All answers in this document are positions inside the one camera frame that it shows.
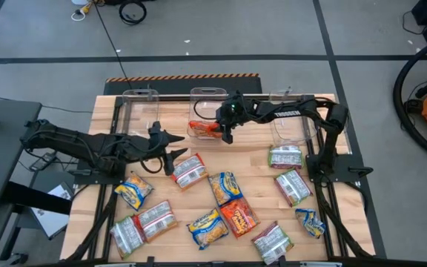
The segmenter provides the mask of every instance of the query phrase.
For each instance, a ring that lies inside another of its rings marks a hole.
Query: wooden tabletop
[[[334,99],[332,94],[317,96]],[[110,132],[115,98],[115,96],[97,97],[89,134],[108,134]],[[325,109],[320,109],[323,116],[325,112]],[[294,247],[286,254],[286,260],[327,260],[323,238],[316,240],[310,237],[294,216],[294,208],[314,208],[317,210],[316,197],[308,197],[297,207],[290,208],[274,184],[273,177],[283,171],[268,167],[268,149],[274,143],[270,125],[249,122],[238,127],[233,131],[234,143],[228,145],[224,142],[201,141],[189,137],[187,135],[188,117],[188,102],[159,103],[159,121],[162,128],[170,134],[185,137],[185,140],[170,144],[168,148],[172,150],[189,148],[175,161],[175,164],[199,153],[209,174],[232,171],[243,195],[256,212],[261,223],[252,232],[238,239],[230,233],[212,243],[204,251],[199,251],[199,246],[193,241],[191,233],[185,225],[192,223],[216,207],[216,201],[208,181],[205,179],[181,192],[178,185],[171,178],[166,177],[163,172],[149,174],[141,168],[139,163],[133,163],[127,167],[127,176],[130,171],[135,171],[155,188],[145,200],[140,212],[163,200],[169,200],[179,221],[179,226],[157,237],[153,242],[143,245],[134,251],[126,261],[145,262],[148,256],[154,256],[156,262],[261,261],[251,239],[275,220],[278,221],[283,231],[294,243]],[[303,154],[307,154],[305,144],[299,146]],[[319,150],[315,139],[314,150],[316,152]],[[345,134],[340,135],[337,141],[337,150],[339,154],[349,152]],[[156,169],[159,167],[159,163],[154,160],[148,163],[148,167]],[[303,168],[300,173],[314,192],[314,186],[308,181],[306,169]],[[334,183],[334,187],[343,224],[368,253],[374,254],[360,193],[339,182]],[[111,192],[110,186],[108,186],[105,201],[109,197],[109,192]],[[73,201],[61,259],[70,256],[75,251],[93,225],[98,193],[99,185],[91,185]],[[115,222],[128,215],[135,214],[135,211],[121,197],[117,201]],[[331,222],[329,225],[331,226],[329,231],[334,253],[339,255],[337,236]],[[96,257],[102,255],[104,238],[105,226],[99,233]],[[122,261],[113,240],[111,240],[109,260],[110,262]]]

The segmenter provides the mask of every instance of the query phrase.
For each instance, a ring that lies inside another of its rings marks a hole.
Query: wooden table
[[[332,94],[321,94],[320,96],[334,99]],[[97,97],[89,134],[109,133],[115,98],[115,96]],[[326,110],[320,110],[323,116],[325,112]],[[155,188],[153,193],[147,197],[141,211],[151,208],[163,200],[169,200],[179,221],[179,226],[136,250],[127,261],[145,262],[148,256],[154,256],[156,262],[261,261],[251,238],[258,235],[275,220],[295,244],[293,249],[286,254],[286,260],[327,260],[324,240],[322,238],[316,240],[308,236],[305,229],[296,220],[294,208],[288,206],[274,184],[273,177],[283,171],[268,167],[268,149],[270,145],[273,145],[270,126],[249,122],[245,126],[238,127],[233,131],[234,143],[232,145],[216,141],[199,141],[187,135],[188,114],[188,102],[160,102],[159,104],[161,126],[170,134],[185,137],[184,141],[173,143],[168,148],[172,150],[189,148],[176,160],[175,164],[199,153],[210,174],[233,171],[245,198],[255,210],[261,224],[238,240],[230,233],[217,240],[206,250],[199,251],[198,245],[192,240],[191,233],[185,225],[216,207],[208,181],[205,179],[187,191],[181,192],[177,184],[171,178],[166,177],[163,172],[149,174],[141,168],[139,163],[133,163],[127,167],[127,176],[130,171],[135,171]],[[307,154],[305,144],[300,147],[303,154]],[[314,150],[316,152],[319,150],[315,139]],[[345,134],[340,135],[337,150],[340,154],[348,153]],[[153,160],[148,163],[148,167],[156,169],[158,164],[156,160]],[[305,181],[310,183],[305,168],[301,170],[301,174]],[[374,254],[360,193],[342,183],[334,183],[334,186],[343,224],[368,253]],[[108,186],[105,201],[110,195],[108,192],[111,192],[110,186]],[[90,230],[98,193],[99,185],[91,185],[74,200],[61,259],[71,255]],[[135,213],[121,197],[117,201],[115,222]],[[296,208],[317,210],[316,197],[309,197]],[[331,225],[329,231],[334,245],[334,253],[339,255],[336,232],[331,222],[329,225]],[[99,233],[96,257],[102,255],[104,238],[105,227]],[[109,261],[121,261],[113,240],[111,240]]]

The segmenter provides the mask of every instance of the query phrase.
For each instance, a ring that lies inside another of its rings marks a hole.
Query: ramen noodle package
[[[230,171],[222,172],[208,177],[212,192],[219,207],[231,200],[243,197],[240,187],[236,183],[235,176]]]
[[[119,255],[123,260],[145,243],[142,230],[136,226],[133,218],[129,216],[115,223],[110,233],[115,239]]]
[[[325,224],[317,219],[316,211],[312,208],[297,208],[294,212],[297,220],[304,226],[312,237],[319,237],[325,232]]]
[[[236,238],[241,237],[243,234],[248,233],[255,226],[259,225],[258,217],[250,208],[244,197],[238,200],[232,200],[221,207],[220,211]]]
[[[285,172],[274,178],[274,181],[291,207],[301,203],[306,197],[312,195],[311,190],[296,170]]]
[[[171,178],[185,190],[208,176],[204,162],[198,154],[191,156],[174,168]]]
[[[255,244],[266,265],[278,260],[279,257],[286,254],[294,246],[288,235],[280,228],[278,222],[273,222],[251,241]]]
[[[177,226],[176,218],[167,200],[138,214],[135,221],[143,230],[148,242]]]
[[[302,152],[298,146],[283,145],[277,148],[271,148],[268,164],[272,168],[289,169],[302,167]]]
[[[228,234],[228,228],[216,208],[187,227],[200,250],[206,249],[213,241]]]
[[[131,177],[115,188],[115,192],[120,194],[122,198],[136,211],[141,208],[145,197],[153,190],[153,187],[131,172]]]

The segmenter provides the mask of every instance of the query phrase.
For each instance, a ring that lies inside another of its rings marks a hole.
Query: clear plastic bin
[[[189,106],[189,122],[215,122],[215,112],[227,98],[227,91],[221,88],[193,88],[191,90],[191,103]],[[197,135],[187,125],[187,134],[197,139],[220,140],[219,138]]]
[[[126,90],[119,114],[118,134],[149,137],[148,129],[159,120],[159,94],[153,89]]]
[[[301,100],[301,95],[292,94],[291,90],[272,92],[269,100],[273,104],[295,102]],[[274,144],[299,145],[316,136],[314,122],[306,116],[279,118],[270,122]]]

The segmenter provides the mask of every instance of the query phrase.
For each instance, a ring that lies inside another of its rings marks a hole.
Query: orange and black warning tape
[[[159,81],[167,79],[204,79],[204,78],[234,78],[234,77],[258,77],[258,73],[230,73],[230,74],[199,74],[199,75],[172,75],[172,76],[144,76],[130,77],[130,82],[135,81]],[[109,78],[106,82],[126,82],[126,78]]]

